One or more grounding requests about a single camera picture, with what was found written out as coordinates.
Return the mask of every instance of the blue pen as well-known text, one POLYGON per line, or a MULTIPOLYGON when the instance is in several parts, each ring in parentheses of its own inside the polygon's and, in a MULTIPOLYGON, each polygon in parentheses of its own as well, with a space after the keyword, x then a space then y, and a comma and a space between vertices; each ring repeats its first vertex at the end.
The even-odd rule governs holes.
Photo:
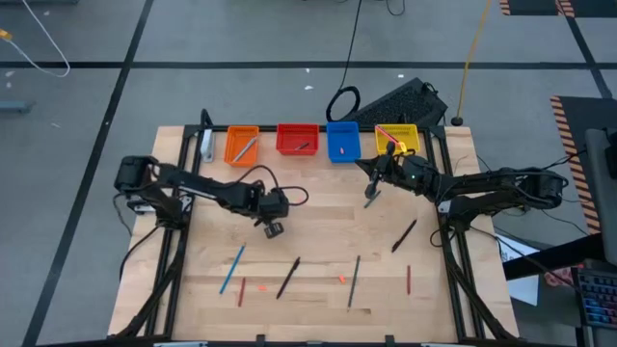
POLYGON ((244 244, 242 245, 242 247, 240 247, 240 252, 238 252, 238 255, 235 257, 235 260, 233 260, 231 269, 229 269, 228 277, 223 282, 223 286, 221 287, 221 290, 219 290, 219 294, 223 294, 223 292, 225 291, 225 287, 228 286, 229 280, 231 279, 231 275, 233 274, 233 270, 235 269, 235 266, 238 265, 238 261, 240 260, 240 256, 242 256, 242 253, 244 252, 244 248, 246 247, 246 245, 247 244, 244 244))

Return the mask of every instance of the white cable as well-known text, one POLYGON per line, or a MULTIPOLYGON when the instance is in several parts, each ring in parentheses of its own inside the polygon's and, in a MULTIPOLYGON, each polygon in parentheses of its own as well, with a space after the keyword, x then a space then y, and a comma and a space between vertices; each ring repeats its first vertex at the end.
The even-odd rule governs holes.
POLYGON ((24 58, 26 58, 28 63, 32 64, 32 66, 35 67, 37 70, 39 70, 41 72, 44 72, 44 73, 47 73, 47 74, 50 74, 50 75, 55 76, 55 77, 59 77, 59 78, 67 77, 68 73, 70 72, 70 64, 68 63, 67 58, 65 57, 65 54, 62 52, 62 50, 60 50, 60 47, 58 47, 58 45, 56 44, 56 41, 51 39, 51 35, 49 35, 49 33, 47 32, 47 29, 45 29, 45 27, 42 25, 42 23, 37 18, 35 13, 32 12, 32 9, 30 8, 30 5, 28 5, 28 2, 26 0, 21 0, 21 2, 23 2, 23 4, 26 6, 26 9, 28 9, 28 12, 37 21, 37 23, 39 24, 40 28, 45 33, 45 35, 47 36, 47 38, 49 39, 51 44, 53 44, 53 46, 56 48, 58 53, 60 53, 60 56, 62 57, 62 59, 65 61, 65 64, 67 65, 67 71, 65 73, 63 73, 63 74, 56 74, 56 73, 51 72, 49 70, 46 70, 46 69, 44 69, 42 67, 39 67, 35 62, 32 61, 32 59, 30 59, 30 57, 28 57, 28 55, 23 50, 21 50, 21 48, 19 48, 17 43, 13 42, 12 40, 7 40, 7 39, 2 39, 2 40, 8 42, 11 46, 13 46, 17 50, 17 52, 19 52, 19 54, 21 54, 24 58))

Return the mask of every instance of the black metal frame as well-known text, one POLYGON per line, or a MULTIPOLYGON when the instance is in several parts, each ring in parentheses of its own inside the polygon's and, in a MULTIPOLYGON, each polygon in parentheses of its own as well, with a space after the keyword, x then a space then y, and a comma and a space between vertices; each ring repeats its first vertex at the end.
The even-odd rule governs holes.
MULTIPOLYGON (((178 166, 180 168, 185 168, 187 155, 189 151, 189 146, 191 140, 197 136, 197 143, 195 146, 195 152, 193 157, 193 163, 191 167, 191 172, 193 174, 198 174, 200 170, 201 163, 201 141, 203 140, 203 130, 204 129, 212 129, 215 132, 223 132, 228 130, 227 125, 213 125, 205 110, 201 113, 201 124, 199 125, 185 125, 184 131, 182 133, 182 143, 180 146, 180 153, 178 158, 178 166)), ((326 131, 325 125, 320 125, 320 132, 326 131)), ((260 125, 260 132, 275 132, 277 131, 276 125, 260 125)), ((373 132, 374 128, 372 126, 360 126, 361 132, 373 132)), ((452 171, 452 166, 450 163, 449 151, 447 148, 447 142, 445 138, 444 128, 441 126, 432 126, 429 128, 419 128, 418 133, 421 134, 424 138, 424 145, 426 147, 426 155, 427 159, 431 164, 436 165, 436 156, 435 149, 433 146, 433 139, 437 139, 440 146, 440 153, 443 160, 443 168, 446 174, 454 174, 452 171)), ((173 195, 178 196, 178 191, 173 190, 173 195)), ((188 241, 188 232, 190 229, 190 219, 192 214, 192 204, 194 199, 191 199, 191 208, 187 213, 187 223, 186 227, 180 230, 170 230, 166 229, 163 237, 163 242, 161 244, 161 253, 159 255, 159 260, 156 269, 156 278, 154 281, 153 293, 148 298, 144 307, 148 307, 148 320, 146 322, 146 328, 144 330, 144 336, 136 336, 127 335, 127 336, 110 336, 110 338, 105 340, 95 340, 95 341, 83 341, 83 342, 71 342, 71 343, 63 343, 63 344, 55 344, 49 346, 56 347, 86 347, 86 346, 153 346, 155 343, 165 343, 165 342, 173 342, 172 334, 174 330, 174 319, 175 319, 175 311, 177 308, 177 301, 179 296, 179 288, 182 277, 182 269, 184 264, 184 256, 186 252, 186 243, 188 241), (172 251, 172 240, 174 238, 174 233, 179 232, 179 239, 176 246, 176 252, 174 256, 174 261, 168 267, 169 255, 172 251), (155 334, 156 321, 158 316, 159 309, 159 301, 162 297, 163 293, 166 291, 168 285, 171 285, 169 305, 165 317, 164 330, 163 334, 155 334)), ((442 250, 443 250, 443 258, 444 261, 453 261, 454 253, 452 251, 452 245, 450 243, 448 237, 448 230, 442 226, 445 225, 445 218, 439 216, 438 214, 438 222, 441 228, 440 236, 442 241, 442 250)), ((460 264, 463 269, 465 278, 471 284, 471 288, 475 291, 475 284, 473 282, 473 271, 471 268, 471 261, 469 258, 469 249, 467 246, 467 239, 465 237, 465 233, 463 230, 458 230, 456 227, 455 235, 457 238, 458 251, 460 255, 460 264)), ((463 316, 463 309, 461 306, 461 298, 459 294, 459 284, 455 280, 455 278, 449 273, 447 273, 447 281, 448 281, 448 289, 450 293, 450 302, 452 306, 452 315, 454 319, 454 325, 456 329, 456 335, 458 344, 465 345, 473 345, 478 347, 497 347, 497 346, 511 346, 511 347, 564 347, 558 345, 548 345, 548 344, 540 344, 540 343, 531 343, 525 341, 513 341, 513 340, 501 340, 501 339, 486 339, 484 333, 484 325, 483 321, 480 317, 480 314, 477 311, 477 308, 469 303, 471 319, 473 323, 473 330, 475 333, 475 337, 467 336, 466 328, 465 328, 465 318, 463 316)), ((385 340, 382 343, 374 343, 374 342, 366 342, 366 343, 347 343, 347 342, 321 342, 319 343, 321 346, 362 346, 362 347, 372 347, 372 346, 414 346, 419 347, 426 345, 424 343, 397 343, 394 340, 393 335, 384 336, 385 340)), ((255 337, 255 342, 249 341, 208 341, 207 346, 247 346, 255 344, 255 346, 265 346, 265 335, 259 334, 255 337)), ((268 346, 299 346, 302 343, 299 342, 267 342, 268 346)))

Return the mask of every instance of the blue bin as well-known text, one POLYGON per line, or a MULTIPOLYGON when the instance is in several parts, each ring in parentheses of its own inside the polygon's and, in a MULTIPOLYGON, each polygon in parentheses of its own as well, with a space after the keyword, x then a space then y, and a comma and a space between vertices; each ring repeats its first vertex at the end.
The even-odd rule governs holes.
POLYGON ((354 121, 329 122, 328 156, 333 163, 353 163, 362 156, 360 150, 360 130, 354 121))

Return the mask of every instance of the orange bin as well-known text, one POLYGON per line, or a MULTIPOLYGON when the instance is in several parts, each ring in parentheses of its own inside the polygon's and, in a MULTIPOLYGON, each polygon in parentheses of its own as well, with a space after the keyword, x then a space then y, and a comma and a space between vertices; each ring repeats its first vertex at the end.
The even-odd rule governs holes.
POLYGON ((259 135, 258 126, 230 126, 228 127, 228 140, 225 146, 225 162, 234 167, 251 167, 257 161, 257 145, 259 135), (255 138, 253 145, 234 162, 242 149, 255 138))

